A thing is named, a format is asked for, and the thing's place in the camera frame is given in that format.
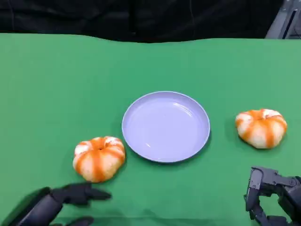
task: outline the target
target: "orange and white pumpkin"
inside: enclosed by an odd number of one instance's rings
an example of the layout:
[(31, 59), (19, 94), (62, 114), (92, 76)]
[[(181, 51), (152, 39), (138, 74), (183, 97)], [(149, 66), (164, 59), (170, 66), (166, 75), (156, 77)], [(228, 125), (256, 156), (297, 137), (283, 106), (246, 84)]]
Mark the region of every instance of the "orange and white pumpkin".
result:
[(235, 123), (238, 135), (256, 148), (277, 146), (287, 129), (283, 116), (269, 109), (242, 112), (236, 117)]
[(114, 176), (125, 158), (120, 139), (96, 137), (75, 147), (73, 167), (85, 180), (103, 182)]

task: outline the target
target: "plate rim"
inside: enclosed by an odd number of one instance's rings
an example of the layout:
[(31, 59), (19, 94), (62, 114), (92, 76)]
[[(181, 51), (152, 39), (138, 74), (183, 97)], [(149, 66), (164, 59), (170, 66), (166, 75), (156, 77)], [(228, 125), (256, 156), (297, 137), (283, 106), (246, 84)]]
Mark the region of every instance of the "plate rim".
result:
[[(205, 116), (206, 116), (206, 121), (208, 123), (208, 131), (207, 131), (207, 136), (206, 138), (204, 139), (204, 143), (202, 144), (201, 148), (196, 151), (195, 153), (193, 153), (190, 157), (186, 157), (186, 158), (183, 158), (183, 159), (179, 159), (179, 160), (173, 160), (171, 159), (170, 161), (160, 161), (160, 160), (155, 160), (155, 159), (152, 159), (152, 158), (149, 158), (148, 156), (144, 156), (140, 153), (138, 153), (137, 151), (135, 151), (132, 146), (129, 144), (129, 142), (127, 141), (127, 138), (125, 136), (125, 132), (124, 132), (124, 122), (125, 122), (125, 118), (129, 112), (129, 110), (133, 107), (133, 105), (139, 101), (140, 99), (142, 98), (145, 98), (147, 96), (150, 96), (150, 95), (153, 95), (153, 94), (157, 94), (157, 93), (174, 93), (174, 94), (177, 94), (177, 95), (181, 95), (181, 96), (184, 96), (190, 100), (192, 100), (193, 102), (195, 102), (202, 110), (203, 112), (205, 113)], [(138, 99), (136, 99), (128, 108), (127, 110), (125, 111), (124, 115), (123, 115), (123, 118), (122, 118), (122, 123), (121, 123), (121, 130), (122, 130), (122, 136), (126, 142), (126, 144), (139, 156), (147, 159), (147, 160), (150, 160), (150, 161), (154, 161), (154, 162), (160, 162), (160, 163), (175, 163), (175, 162), (181, 162), (181, 161), (184, 161), (184, 160), (187, 160), (187, 159), (190, 159), (192, 158), (193, 156), (195, 156), (197, 153), (199, 153), (203, 148), (204, 146), (206, 145), (206, 143), (208, 142), (208, 139), (209, 139), (209, 136), (210, 136), (210, 133), (211, 133), (211, 125), (210, 125), (210, 120), (209, 120), (209, 117), (208, 117), (208, 114), (207, 112), (205, 111), (205, 109), (203, 108), (203, 106), (198, 102), (196, 101), (195, 99), (191, 98), (190, 96), (186, 95), (186, 94), (183, 94), (183, 93), (179, 93), (179, 92), (176, 92), (176, 91), (155, 91), (155, 92), (151, 92), (151, 93), (147, 93), (141, 97), (139, 97)]]

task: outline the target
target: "pumpkin stripe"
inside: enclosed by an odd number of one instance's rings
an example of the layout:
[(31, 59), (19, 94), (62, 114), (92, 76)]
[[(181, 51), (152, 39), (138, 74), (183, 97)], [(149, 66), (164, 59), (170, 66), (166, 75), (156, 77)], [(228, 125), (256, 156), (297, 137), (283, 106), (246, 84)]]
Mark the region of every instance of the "pumpkin stripe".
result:
[(267, 148), (272, 148), (274, 145), (274, 133), (273, 133), (273, 128), (271, 126), (271, 123), (269, 120), (262, 120), (262, 125), (266, 129), (266, 145)]
[(251, 122), (251, 123), (249, 124), (249, 127), (246, 129), (246, 131), (245, 131), (244, 134), (242, 135), (242, 139), (245, 140), (246, 142), (249, 141), (249, 139), (250, 139), (250, 137), (251, 137), (251, 135), (252, 135), (252, 133), (253, 133), (254, 124), (255, 124), (254, 121)]
[(85, 157), (86, 157), (87, 153), (88, 153), (88, 152), (82, 153), (81, 156), (79, 157), (77, 163), (76, 163), (76, 168), (75, 168), (75, 170), (76, 170), (79, 174), (81, 174), (81, 165), (82, 165), (83, 161), (85, 160)]

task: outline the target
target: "metal frame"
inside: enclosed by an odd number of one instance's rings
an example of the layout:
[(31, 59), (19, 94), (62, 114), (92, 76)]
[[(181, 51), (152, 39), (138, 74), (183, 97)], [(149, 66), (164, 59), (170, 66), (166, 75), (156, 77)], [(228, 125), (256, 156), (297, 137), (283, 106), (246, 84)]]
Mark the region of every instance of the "metal frame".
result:
[(301, 0), (284, 0), (266, 39), (288, 39), (294, 30), (301, 11)]

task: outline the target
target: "green tabletop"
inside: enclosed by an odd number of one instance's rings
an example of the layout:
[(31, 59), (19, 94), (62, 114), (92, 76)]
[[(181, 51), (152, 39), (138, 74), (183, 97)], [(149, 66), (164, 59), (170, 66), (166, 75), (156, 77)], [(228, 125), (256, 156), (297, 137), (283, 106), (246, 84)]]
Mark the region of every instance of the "green tabletop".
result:
[[(1, 34), (0, 221), (31, 191), (83, 179), (73, 150), (97, 136), (122, 138), (121, 120), (138, 97), (184, 93), (207, 111), (211, 137), (189, 161), (160, 165), (127, 148), (113, 194), (88, 209), (66, 206), (57, 222), (91, 215), (100, 226), (251, 226), (243, 195), (252, 165), (301, 175), (301, 42), (198, 40), (121, 43), (84, 36)], [(234, 119), (271, 108), (288, 123), (280, 146), (257, 151)], [(276, 197), (267, 214), (284, 215)]]

